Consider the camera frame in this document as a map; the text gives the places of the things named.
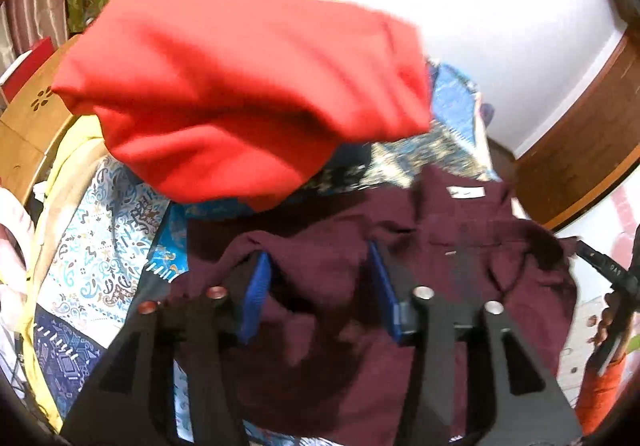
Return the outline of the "right hand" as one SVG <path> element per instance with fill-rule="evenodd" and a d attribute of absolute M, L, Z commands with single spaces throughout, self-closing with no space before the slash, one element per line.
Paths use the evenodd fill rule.
<path fill-rule="evenodd" d="M 610 292 L 604 296 L 605 309 L 602 310 L 597 330 L 591 339 L 594 346 L 599 346 L 608 337 L 608 328 L 611 327 L 614 317 L 620 307 L 620 296 L 617 293 Z"/>

